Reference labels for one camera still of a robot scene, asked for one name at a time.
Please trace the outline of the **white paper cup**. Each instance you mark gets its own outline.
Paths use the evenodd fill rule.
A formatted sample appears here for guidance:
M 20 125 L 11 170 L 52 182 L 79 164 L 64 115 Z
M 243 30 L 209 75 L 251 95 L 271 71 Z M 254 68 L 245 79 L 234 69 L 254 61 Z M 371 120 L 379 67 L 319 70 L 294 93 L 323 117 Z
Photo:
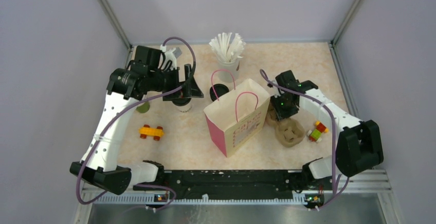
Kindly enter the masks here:
M 186 103 L 186 104 L 175 104 L 178 111 L 181 113 L 187 113 L 192 109 L 192 103 Z

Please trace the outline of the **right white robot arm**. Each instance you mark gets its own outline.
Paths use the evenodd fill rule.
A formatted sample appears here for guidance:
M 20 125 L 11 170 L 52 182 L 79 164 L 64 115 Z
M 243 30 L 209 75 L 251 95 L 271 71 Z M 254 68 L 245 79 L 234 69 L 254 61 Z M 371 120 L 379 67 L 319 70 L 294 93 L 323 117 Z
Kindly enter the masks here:
M 326 177 L 342 174 L 353 177 L 384 161 L 378 124 L 363 121 L 341 109 L 310 80 L 300 82 L 288 70 L 269 80 L 274 90 L 271 103 L 278 121 L 290 118 L 304 109 L 315 116 L 332 134 L 333 150 L 328 157 L 306 163 L 301 175 L 302 184 L 315 189 Z

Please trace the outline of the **black cup lid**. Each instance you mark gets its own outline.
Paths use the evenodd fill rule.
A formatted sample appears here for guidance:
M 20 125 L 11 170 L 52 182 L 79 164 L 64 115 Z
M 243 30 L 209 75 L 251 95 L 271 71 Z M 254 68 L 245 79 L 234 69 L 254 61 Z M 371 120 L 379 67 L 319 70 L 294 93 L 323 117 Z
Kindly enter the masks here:
M 176 106 L 186 106 L 191 102 L 191 98 L 181 98 L 172 100 L 172 103 Z

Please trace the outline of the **cream pink paper bag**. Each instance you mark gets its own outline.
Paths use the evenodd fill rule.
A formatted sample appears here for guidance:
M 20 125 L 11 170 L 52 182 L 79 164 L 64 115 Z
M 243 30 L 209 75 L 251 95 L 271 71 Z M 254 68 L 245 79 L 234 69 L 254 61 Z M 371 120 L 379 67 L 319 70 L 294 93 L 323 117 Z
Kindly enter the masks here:
M 232 83 L 233 90 L 203 109 L 210 138 L 227 158 L 263 128 L 270 102 L 269 93 L 253 79 Z

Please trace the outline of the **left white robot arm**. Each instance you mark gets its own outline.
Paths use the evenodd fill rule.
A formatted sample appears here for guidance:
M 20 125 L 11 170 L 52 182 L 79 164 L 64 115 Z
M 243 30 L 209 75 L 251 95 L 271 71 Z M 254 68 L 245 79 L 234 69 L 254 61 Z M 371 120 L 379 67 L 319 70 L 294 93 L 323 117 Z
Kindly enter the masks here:
M 165 183 L 162 165 L 152 161 L 119 165 L 117 158 L 128 122 L 136 105 L 147 102 L 150 91 L 163 101 L 180 103 L 191 98 L 203 98 L 193 77 L 195 64 L 184 65 L 185 79 L 179 79 L 177 58 L 181 50 L 137 46 L 128 68 L 117 68 L 109 78 L 103 112 L 82 159 L 72 162 L 70 173 L 104 191 L 122 194 L 129 186 L 146 183 L 158 190 Z

